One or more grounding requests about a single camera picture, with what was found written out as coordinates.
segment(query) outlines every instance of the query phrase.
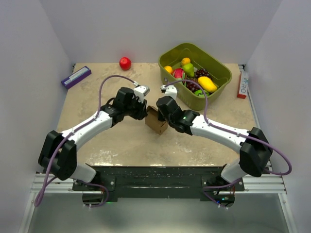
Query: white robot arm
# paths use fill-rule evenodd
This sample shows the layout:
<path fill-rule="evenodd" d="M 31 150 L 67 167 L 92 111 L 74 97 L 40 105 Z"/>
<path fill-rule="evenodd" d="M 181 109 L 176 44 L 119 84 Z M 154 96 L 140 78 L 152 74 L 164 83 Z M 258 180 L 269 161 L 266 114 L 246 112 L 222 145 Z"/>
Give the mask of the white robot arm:
<path fill-rule="evenodd" d="M 204 116 L 198 112 L 180 109 L 175 101 L 177 89 L 173 85 L 167 87 L 163 85 L 161 90 L 165 92 L 164 97 L 156 103 L 162 115 L 160 119 L 167 121 L 171 127 L 180 133 L 208 138 L 231 148 L 240 155 L 239 159 L 224 166 L 219 175 L 221 179 L 217 179 L 217 183 L 210 181 L 209 185 L 217 186 L 226 182 L 231 183 L 247 174 L 255 177 L 262 175 L 272 155 L 272 150 L 261 143 L 239 136 L 240 134 L 249 135 L 268 142 L 260 129 L 255 127 L 251 131 L 237 129 L 210 119 L 207 123 Z M 235 131 L 237 135 L 226 132 L 224 129 Z"/>
<path fill-rule="evenodd" d="M 147 116 L 147 100 L 144 97 L 149 91 L 147 86 L 137 86 L 134 89 L 122 87 L 113 99 L 113 103 L 103 105 L 99 113 L 96 112 L 90 118 L 61 133 L 51 131 L 45 139 L 38 160 L 39 164 L 47 168 L 56 147 L 68 136 L 61 151 L 52 162 L 51 173 L 61 180 L 73 178 L 86 183 L 91 182 L 96 176 L 96 171 L 87 164 L 77 163 L 78 149 L 97 134 L 122 121 L 125 116 L 137 120 Z"/>

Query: purple box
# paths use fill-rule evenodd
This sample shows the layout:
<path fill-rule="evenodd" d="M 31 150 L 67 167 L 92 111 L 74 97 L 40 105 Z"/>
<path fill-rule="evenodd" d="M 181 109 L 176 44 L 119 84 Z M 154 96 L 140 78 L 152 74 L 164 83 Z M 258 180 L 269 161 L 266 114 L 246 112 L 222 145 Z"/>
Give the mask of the purple box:
<path fill-rule="evenodd" d="M 78 71 L 71 74 L 69 77 L 65 78 L 61 83 L 64 85 L 66 89 L 71 88 L 72 86 L 76 85 L 79 81 L 86 78 L 92 72 L 88 67 L 83 67 Z"/>

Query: small cardboard box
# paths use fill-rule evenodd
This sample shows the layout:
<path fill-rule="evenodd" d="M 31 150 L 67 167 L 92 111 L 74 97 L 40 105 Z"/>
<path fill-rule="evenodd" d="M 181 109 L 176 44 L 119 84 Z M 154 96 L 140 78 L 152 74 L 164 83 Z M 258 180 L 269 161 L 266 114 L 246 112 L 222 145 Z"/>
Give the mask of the small cardboard box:
<path fill-rule="evenodd" d="M 145 124 L 153 129 L 158 135 L 163 134 L 167 129 L 168 124 L 167 122 L 162 122 L 157 119 L 157 108 L 148 106 L 147 113 L 148 115 L 145 117 Z"/>

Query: green pear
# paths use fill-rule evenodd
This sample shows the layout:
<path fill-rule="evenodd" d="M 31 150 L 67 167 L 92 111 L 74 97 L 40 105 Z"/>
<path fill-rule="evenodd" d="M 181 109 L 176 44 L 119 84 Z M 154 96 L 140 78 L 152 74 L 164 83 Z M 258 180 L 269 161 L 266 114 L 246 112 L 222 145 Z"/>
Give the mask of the green pear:
<path fill-rule="evenodd" d="M 194 68 L 193 68 L 193 64 L 188 63 L 184 66 L 182 66 L 182 69 L 184 70 L 184 72 L 190 76 L 190 77 L 194 77 Z"/>

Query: white wall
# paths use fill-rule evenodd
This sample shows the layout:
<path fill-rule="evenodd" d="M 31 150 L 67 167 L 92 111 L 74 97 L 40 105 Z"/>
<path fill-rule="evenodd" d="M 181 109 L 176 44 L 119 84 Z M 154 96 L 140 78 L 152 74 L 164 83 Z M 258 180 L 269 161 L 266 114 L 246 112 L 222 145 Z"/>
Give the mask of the white wall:
<path fill-rule="evenodd" d="M 38 0 L 0 1 L 0 232 L 19 229 L 70 66 Z"/>
<path fill-rule="evenodd" d="M 259 122 L 293 164 L 284 177 L 300 233 L 310 232 L 311 1 L 283 0 L 247 69 Z M 286 171 L 280 157 L 273 167 Z"/>
<path fill-rule="evenodd" d="M 40 0 L 74 62 L 157 62 L 190 41 L 225 63 L 251 57 L 281 0 Z"/>

